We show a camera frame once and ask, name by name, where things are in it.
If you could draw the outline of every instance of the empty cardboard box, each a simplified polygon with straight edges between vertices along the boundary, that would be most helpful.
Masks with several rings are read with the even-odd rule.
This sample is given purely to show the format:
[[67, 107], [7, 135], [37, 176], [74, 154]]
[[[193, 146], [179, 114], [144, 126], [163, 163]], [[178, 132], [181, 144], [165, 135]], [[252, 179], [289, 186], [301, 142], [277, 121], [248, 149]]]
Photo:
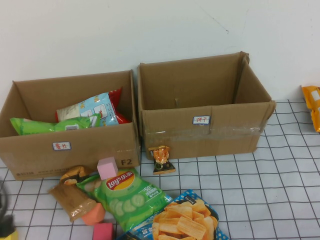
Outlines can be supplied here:
[[[21, 136], [10, 123], [10, 118], [54, 123], [57, 109], [121, 87], [117, 109], [131, 123]], [[13, 82], [0, 113], [0, 158], [16, 180], [58, 176], [78, 165], [96, 169], [108, 157], [119, 168], [138, 166], [134, 99], [132, 71]]]
[[170, 159], [254, 152], [275, 107], [245, 52], [138, 68], [140, 134]]

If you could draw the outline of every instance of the orange foam block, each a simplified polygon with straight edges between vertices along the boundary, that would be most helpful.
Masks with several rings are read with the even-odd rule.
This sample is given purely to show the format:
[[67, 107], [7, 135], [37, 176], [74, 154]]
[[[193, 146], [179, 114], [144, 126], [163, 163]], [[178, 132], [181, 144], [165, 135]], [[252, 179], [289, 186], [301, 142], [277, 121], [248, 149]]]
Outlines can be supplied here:
[[112, 223], [99, 223], [94, 225], [93, 240], [113, 240], [114, 226]]
[[101, 203], [97, 203], [90, 212], [83, 215], [81, 218], [86, 225], [95, 225], [102, 222], [105, 218], [106, 210]]
[[118, 174], [118, 167], [113, 156], [99, 160], [97, 169], [101, 180], [114, 178]]

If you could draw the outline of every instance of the brown snack packet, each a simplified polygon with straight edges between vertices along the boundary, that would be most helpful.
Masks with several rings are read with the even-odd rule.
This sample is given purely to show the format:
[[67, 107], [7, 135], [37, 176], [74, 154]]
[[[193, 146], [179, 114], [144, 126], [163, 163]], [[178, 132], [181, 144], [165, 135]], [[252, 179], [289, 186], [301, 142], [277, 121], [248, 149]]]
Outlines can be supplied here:
[[48, 191], [70, 217], [70, 222], [90, 212], [97, 202], [89, 198], [75, 185], [59, 183]]
[[93, 172], [93, 170], [85, 166], [75, 166], [69, 169], [60, 178], [60, 183], [64, 183], [66, 185], [81, 183], [83, 180], [89, 178]]

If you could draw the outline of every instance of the packing tape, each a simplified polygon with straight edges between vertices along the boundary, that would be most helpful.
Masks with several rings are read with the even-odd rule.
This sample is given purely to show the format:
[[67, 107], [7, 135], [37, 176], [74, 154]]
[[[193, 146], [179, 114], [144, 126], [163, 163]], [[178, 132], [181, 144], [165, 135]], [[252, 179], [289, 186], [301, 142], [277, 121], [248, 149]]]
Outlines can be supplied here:
[[171, 140], [190, 140], [190, 139], [239, 139], [248, 136], [258, 136], [264, 130], [263, 127], [232, 127], [225, 126], [219, 128], [186, 129], [171, 131], [144, 131], [146, 138], [160, 138]]

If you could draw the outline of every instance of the snack bag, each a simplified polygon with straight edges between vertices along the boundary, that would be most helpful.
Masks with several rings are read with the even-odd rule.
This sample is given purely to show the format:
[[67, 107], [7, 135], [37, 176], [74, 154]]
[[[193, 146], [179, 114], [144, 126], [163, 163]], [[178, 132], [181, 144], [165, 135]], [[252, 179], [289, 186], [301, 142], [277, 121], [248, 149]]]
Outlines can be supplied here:
[[134, 168], [120, 169], [116, 177], [102, 181], [97, 174], [76, 185], [111, 212], [125, 232], [172, 201]]
[[96, 201], [89, 198], [75, 185], [59, 183], [48, 191], [61, 205], [70, 218], [70, 222], [89, 213], [96, 205]]
[[60, 183], [74, 185], [81, 183], [94, 174], [94, 171], [85, 166], [75, 166], [69, 169], [61, 178]]
[[153, 174], [166, 174], [176, 171], [175, 166], [169, 162], [169, 150], [170, 147], [161, 145], [157, 147], [149, 147], [151, 156], [153, 156], [154, 170]]
[[118, 240], [229, 240], [217, 212], [191, 189]]
[[320, 132], [320, 89], [317, 86], [303, 86], [302, 92], [306, 106], [311, 110], [314, 129]]
[[116, 108], [119, 104], [122, 88], [101, 93], [75, 105], [58, 109], [55, 113], [57, 122], [75, 117], [90, 117], [100, 114], [100, 126], [111, 126], [129, 123]]
[[59, 123], [32, 121], [25, 118], [10, 118], [11, 124], [19, 135], [45, 134], [76, 129], [93, 128], [100, 125], [100, 114], [90, 117], [80, 116]]

